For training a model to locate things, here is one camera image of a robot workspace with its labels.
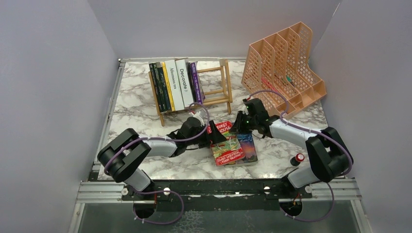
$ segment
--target red book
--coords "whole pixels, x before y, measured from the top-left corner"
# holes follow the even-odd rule
[[[236,134],[229,133],[231,127],[232,123],[230,121],[216,124],[216,128],[227,139],[225,142],[211,146],[217,166],[222,166],[245,157]],[[211,133],[210,127],[207,128],[207,132]]]

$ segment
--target purple book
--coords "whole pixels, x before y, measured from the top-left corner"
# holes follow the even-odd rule
[[[192,62],[190,64],[190,72],[193,79],[193,87],[194,87],[194,97],[196,98],[196,102],[203,103],[203,90],[200,87],[200,81],[197,77],[197,70],[196,70],[196,63]]]

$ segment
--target marble tabletop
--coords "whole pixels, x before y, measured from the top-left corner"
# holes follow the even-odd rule
[[[219,62],[197,63],[198,69],[218,67]],[[241,85],[243,61],[230,61],[229,70],[232,81],[233,103],[232,114],[228,114],[226,103],[209,106],[211,119],[215,122],[234,121],[237,111],[243,110],[242,99],[248,92]],[[120,90],[110,125],[107,142],[127,128],[133,128],[139,134],[150,137],[164,136],[179,129],[189,116],[187,113],[165,114],[165,126],[160,124],[155,108],[155,100],[149,82],[148,62],[128,62],[125,65]],[[220,72],[210,72],[200,75],[204,91],[218,89]],[[320,102],[294,116],[291,122],[310,128],[326,128],[327,123]],[[289,160],[297,153],[306,152],[287,141],[273,138],[254,137],[257,149],[258,162],[251,166],[216,166],[212,152],[208,148],[186,151],[174,157],[149,157],[139,166],[152,179],[253,179],[253,178],[281,178],[294,169]],[[110,181],[111,177],[103,173],[103,166],[99,171],[98,180]]]

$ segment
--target gray backdrop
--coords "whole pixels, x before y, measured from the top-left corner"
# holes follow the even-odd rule
[[[412,1],[344,0],[311,58],[377,233],[411,232]]]
[[[67,232],[117,66],[86,0],[0,1],[0,232]]]
[[[246,57],[248,45],[305,22],[312,47],[341,0],[88,0],[120,58]]]

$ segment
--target peach plastic organizer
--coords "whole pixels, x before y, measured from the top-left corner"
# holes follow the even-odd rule
[[[286,119],[326,95],[325,82],[308,65],[312,30],[299,22],[249,46],[242,84],[254,93],[275,90],[289,103]],[[269,115],[286,109],[283,99],[273,93],[259,93]]]

